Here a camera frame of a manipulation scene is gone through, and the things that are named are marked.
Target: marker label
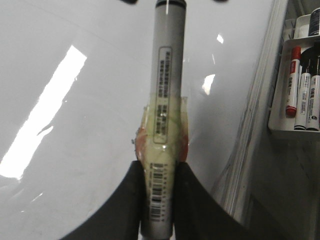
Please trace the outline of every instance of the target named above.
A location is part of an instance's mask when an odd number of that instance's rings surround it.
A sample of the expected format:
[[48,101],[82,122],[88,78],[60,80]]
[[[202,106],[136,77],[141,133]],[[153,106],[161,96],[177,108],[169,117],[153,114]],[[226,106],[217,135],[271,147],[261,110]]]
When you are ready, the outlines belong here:
[[288,81],[288,95],[291,95],[291,88],[292,88],[292,77],[289,77]]
[[320,115],[320,76],[315,75],[311,78],[310,96],[308,106],[307,130],[319,130],[319,115]]
[[149,185],[151,187],[151,195],[149,202],[149,214],[148,217],[153,222],[164,222],[166,219],[167,208],[167,177],[168,177],[168,165],[162,163],[150,164]]
[[168,119],[170,102],[170,82],[171,82],[172,49],[171,47],[161,47],[158,58],[158,74],[156,85],[156,108],[155,123],[153,130],[153,141],[156,144],[167,143]]
[[301,102],[301,106],[300,106],[300,111],[299,113],[302,115],[306,115],[307,112],[307,91],[303,91],[302,93],[302,102]]

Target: white surface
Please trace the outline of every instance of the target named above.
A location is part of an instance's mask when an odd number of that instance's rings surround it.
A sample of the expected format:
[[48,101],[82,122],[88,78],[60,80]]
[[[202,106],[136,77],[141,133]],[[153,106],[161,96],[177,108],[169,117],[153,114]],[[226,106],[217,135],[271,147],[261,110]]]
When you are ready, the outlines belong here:
[[309,34],[310,14],[303,15],[296,19],[294,38],[301,39],[308,37]]
[[316,240],[319,143],[274,139],[263,132],[251,194],[291,240]]
[[269,118],[269,107],[273,97],[273,85],[278,73],[282,48],[283,23],[288,1],[275,1],[268,21],[258,67],[250,91],[248,105],[243,117],[240,137],[233,153],[233,163],[228,171],[224,209],[238,222],[247,225],[251,217],[249,210],[252,194],[254,156],[260,144],[261,135]]
[[296,19],[288,19],[284,21],[283,33],[282,33],[282,42],[285,42],[289,39],[292,39],[294,36],[294,30],[296,25]]
[[300,0],[304,12],[306,14],[310,14],[313,10],[317,9],[320,7],[320,3],[318,1],[314,0]]
[[303,53],[306,49],[313,47],[314,41],[320,39],[320,36],[299,38],[288,40],[284,43],[277,76],[271,114],[268,127],[272,134],[279,139],[320,141],[319,131],[294,130],[295,118],[286,116],[286,84],[290,73],[291,51],[296,46],[301,47]]
[[[188,162],[208,191],[237,142],[272,3],[187,3]],[[122,180],[149,97],[154,5],[1,2],[1,239],[58,239]],[[12,165],[4,167],[9,152]]]

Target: white tray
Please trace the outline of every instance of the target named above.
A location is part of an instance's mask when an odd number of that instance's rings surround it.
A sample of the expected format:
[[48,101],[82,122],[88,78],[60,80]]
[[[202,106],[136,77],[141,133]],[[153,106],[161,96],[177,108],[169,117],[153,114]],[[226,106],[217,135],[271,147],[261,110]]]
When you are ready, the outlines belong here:
[[294,130],[295,118],[286,116],[286,103],[283,97],[286,94],[285,83],[289,77],[292,48],[300,46],[301,52],[304,52],[306,49],[313,47],[314,41],[318,39],[320,39],[320,36],[292,39],[286,41],[283,45],[279,74],[268,123],[269,129],[276,138],[320,141],[320,131]]
[[309,33],[310,14],[296,19],[294,39],[307,38]]

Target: label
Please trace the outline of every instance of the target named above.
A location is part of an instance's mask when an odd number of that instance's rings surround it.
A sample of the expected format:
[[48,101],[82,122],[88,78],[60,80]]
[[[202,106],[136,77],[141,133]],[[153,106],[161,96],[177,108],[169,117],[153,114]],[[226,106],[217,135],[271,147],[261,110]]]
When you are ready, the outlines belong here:
[[314,99],[313,98],[310,98],[310,100],[309,100],[309,117],[311,118],[311,119],[314,119],[314,118],[316,118],[316,116],[312,116],[313,115],[313,112],[314,112]]
[[304,73],[303,76],[301,78],[304,78],[304,82],[303,82],[303,86],[301,86],[302,88],[302,92],[301,94],[301,105],[300,105],[300,114],[302,115],[306,115],[307,113],[307,102],[308,102],[308,95],[309,95],[309,84],[310,84],[310,74],[309,73]]
[[164,222],[166,219],[167,200],[167,164],[151,163],[149,186],[151,188],[149,202],[149,219],[153,222]]
[[290,74],[294,74],[296,72],[296,61],[292,61],[290,65]]
[[289,80],[288,80],[288,96],[291,95],[291,87],[292,87],[292,77],[289,77]]
[[308,36],[319,35],[319,29],[320,29],[320,8],[314,10],[311,13]]
[[160,47],[153,129],[153,142],[156,144],[165,144],[168,138],[171,65],[171,47]]

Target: red marker cap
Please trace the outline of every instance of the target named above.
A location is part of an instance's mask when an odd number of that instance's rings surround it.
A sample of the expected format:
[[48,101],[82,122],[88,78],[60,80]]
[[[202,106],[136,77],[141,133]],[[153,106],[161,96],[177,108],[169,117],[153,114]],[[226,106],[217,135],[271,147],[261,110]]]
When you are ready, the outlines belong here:
[[301,58],[301,47],[296,46],[296,47],[292,48],[291,60],[300,59],[300,58]]
[[286,106],[285,108],[285,113],[289,116],[289,117],[294,117],[296,115],[297,109],[293,106]]

